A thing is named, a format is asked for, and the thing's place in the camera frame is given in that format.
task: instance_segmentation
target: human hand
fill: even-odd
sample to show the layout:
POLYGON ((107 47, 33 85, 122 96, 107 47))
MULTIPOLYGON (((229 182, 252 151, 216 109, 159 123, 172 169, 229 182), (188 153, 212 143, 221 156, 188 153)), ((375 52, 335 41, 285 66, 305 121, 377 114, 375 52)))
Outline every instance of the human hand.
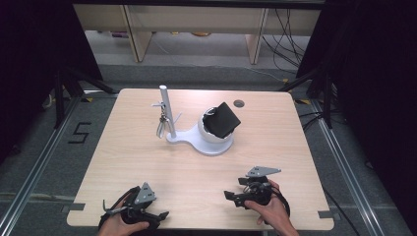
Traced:
MULTIPOLYGON (((116 208, 122 207, 126 198, 121 201, 116 208)), ((123 221, 120 213, 110 215, 107 220, 104 221, 100 230, 98 231, 97 236, 129 236, 134 232, 147 229, 149 223, 146 221, 138 222, 135 224, 127 224, 123 221)))
MULTIPOLYGON (((279 192, 278 184, 271 180, 269 180, 269 183, 279 192)), ((292 223, 289 220, 284 205, 275 194, 271 195, 270 201, 266 206, 259 205, 254 201, 245 201, 245 206, 261 215, 258 218, 258 224, 266 221, 275 229, 276 233, 281 236, 298 235, 297 230, 295 230, 294 226, 292 226, 292 223)))

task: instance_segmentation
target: aluminum frame rail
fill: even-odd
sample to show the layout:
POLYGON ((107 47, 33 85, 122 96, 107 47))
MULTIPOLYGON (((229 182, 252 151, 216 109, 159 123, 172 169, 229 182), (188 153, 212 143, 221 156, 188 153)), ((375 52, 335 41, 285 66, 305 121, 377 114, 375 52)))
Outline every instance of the aluminum frame rail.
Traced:
MULTIPOLYGON (((323 112, 317 100, 313 99, 312 105, 314 112, 323 112)), ((326 140, 328 141, 328 145, 330 146, 334 159, 340 168, 341 174, 347 184, 347 187, 349 188, 352 198, 355 201, 355 204, 358 207, 359 212, 361 213, 362 218, 368 228, 369 233, 376 236, 386 235, 383 228, 381 227, 377 215, 375 214, 370 202, 368 201, 368 198, 366 197, 352 168, 350 167, 349 161, 344 155, 333 130, 328 128, 328 125, 324 119, 320 119, 319 124, 322 128, 323 134, 326 137, 326 140)))
POLYGON ((34 164, 30 174, 28 175, 25 183, 19 190, 18 194, 13 199, 12 203, 9 205, 8 209, 2 215, 0 220, 0 233, 2 236, 10 235, 13 228, 15 227, 20 215, 22 214, 25 205, 27 204, 30 194, 32 193, 34 187, 39 181, 43 170, 49 162, 49 159, 52 156, 53 151, 57 147, 59 140, 64 133, 71 115, 73 114, 75 108, 80 104, 80 97, 72 97, 68 107, 66 109, 67 115, 64 120, 61 122, 61 125, 56 128, 51 137, 49 138, 46 146, 43 148, 42 153, 34 164))

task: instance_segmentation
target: wooden table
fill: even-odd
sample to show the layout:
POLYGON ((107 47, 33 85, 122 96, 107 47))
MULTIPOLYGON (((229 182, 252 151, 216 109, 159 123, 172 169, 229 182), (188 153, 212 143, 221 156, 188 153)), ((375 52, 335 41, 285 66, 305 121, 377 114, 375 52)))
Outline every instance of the wooden table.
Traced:
POLYGON ((76 204, 67 221, 73 226, 96 226, 127 190, 148 182, 156 201, 148 212, 169 210, 159 228, 269 230, 257 225, 258 214, 236 207, 223 191, 242 193, 239 177, 254 166, 280 168, 269 175, 291 206, 291 220, 299 230, 331 230, 332 218, 319 176, 289 93, 270 91, 169 89, 173 116, 182 114, 177 130, 188 130, 210 107, 225 101, 242 121, 231 148, 219 156, 205 156, 187 144, 170 144, 156 136, 161 101, 159 89, 123 89, 113 107, 76 204), (241 108, 235 100, 244 101, 241 108))

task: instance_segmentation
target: wire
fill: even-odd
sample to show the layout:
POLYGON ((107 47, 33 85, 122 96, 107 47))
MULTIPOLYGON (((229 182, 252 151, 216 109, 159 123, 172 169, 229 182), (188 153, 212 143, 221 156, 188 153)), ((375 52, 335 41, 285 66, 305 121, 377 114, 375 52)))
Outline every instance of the wire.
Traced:
POLYGON ((301 58, 303 57, 303 54, 302 54, 302 53, 299 53, 299 52, 297 51, 296 47, 297 47, 299 50, 301 50, 302 52, 304 52, 304 49, 303 49, 303 48, 301 48, 301 47, 300 47, 300 46, 299 46, 299 45, 298 45, 298 44, 294 41, 294 39, 292 38, 292 31, 291 31, 291 24, 290 24, 291 10, 290 10, 290 9, 287 9, 287 10, 286 10, 287 16, 286 16, 286 24, 285 24, 285 25, 284 25, 284 23, 282 22, 281 17, 279 16, 277 9, 274 9, 274 10, 275 10, 276 17, 278 18, 279 24, 281 25, 281 28, 282 28, 282 36, 281 36, 281 38, 280 38, 279 40, 276 40, 275 36, 273 36, 273 39, 276 41, 277 46, 279 45, 282 49, 284 49, 284 50, 286 50, 286 51, 289 51, 289 52, 293 52, 293 53, 294 53, 295 58, 297 59, 297 62, 298 62, 297 64, 299 64, 299 63, 301 62, 301 58), (287 40, 288 40, 288 42, 290 43, 290 45, 291 45, 292 49, 288 49, 288 48, 284 47, 284 46, 281 44, 281 41, 282 41, 282 39, 283 39, 284 37, 286 37, 286 38, 287 38, 287 40))
POLYGON ((321 114, 321 113, 322 113, 321 111, 312 112, 312 113, 307 113, 307 114, 299 115, 298 117, 304 117, 304 116, 309 116, 309 115, 318 115, 318 114, 321 114))
POLYGON ((316 116, 315 118, 311 119, 309 122, 303 125, 303 131, 306 132, 310 127, 312 127, 313 123, 318 121, 319 119, 323 118, 323 112, 316 116))
POLYGON ((293 66, 295 66, 295 67, 298 67, 299 66, 299 64, 297 63, 297 62, 294 62, 293 60, 291 60, 289 57, 287 57, 287 56, 285 56, 284 54, 282 54, 281 52, 279 52, 279 51, 277 51, 276 50, 276 47, 278 46, 276 46, 276 47, 272 47, 270 44, 269 44, 269 42, 267 41, 267 39, 264 37, 264 36, 262 36, 262 38, 263 38, 263 40, 264 40, 264 42, 267 44, 267 46, 269 47, 269 49, 274 53, 274 54, 276 54, 276 55, 278 55, 278 56, 280 56, 282 59, 284 59, 285 61, 287 61, 287 62, 289 62, 290 64, 292 64, 293 66))
POLYGON ((349 217, 347 217, 346 213, 343 211, 343 209, 340 207, 340 205, 337 203, 337 201, 333 198, 333 196, 328 192, 328 190, 325 188, 325 186, 322 185, 323 190, 325 191, 326 195, 333 201, 333 203, 336 205, 338 210, 341 214, 343 214, 344 218, 346 218, 347 222, 349 223, 350 227, 352 227, 353 231, 355 231, 356 235, 360 235, 359 231, 356 229, 355 225, 352 223, 349 217))
POLYGON ((117 207, 117 205, 120 204, 120 202, 122 202, 128 195, 134 193, 135 191, 137 191, 137 189, 139 188, 139 186, 132 188, 130 190, 128 190, 125 194, 122 195, 122 197, 120 197, 116 203, 114 203, 114 205, 110 208, 110 209, 115 209, 117 207))
POLYGON ((279 198, 279 200, 284 205, 285 211, 287 212, 288 216, 290 216, 291 215, 291 208, 289 207, 288 200, 282 195, 282 193, 279 190, 274 191, 273 189, 270 189, 270 190, 279 198))

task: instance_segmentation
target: white pole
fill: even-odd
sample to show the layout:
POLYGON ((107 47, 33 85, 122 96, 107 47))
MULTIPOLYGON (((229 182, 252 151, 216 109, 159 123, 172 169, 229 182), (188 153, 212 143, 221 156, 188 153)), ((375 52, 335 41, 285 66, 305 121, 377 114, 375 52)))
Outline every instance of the white pole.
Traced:
POLYGON ((176 138, 174 119, 172 117, 171 104, 169 103, 168 89, 166 86, 159 86, 160 94, 162 95, 163 106, 165 107, 165 115, 168 118, 168 126, 171 132, 171 137, 176 138))

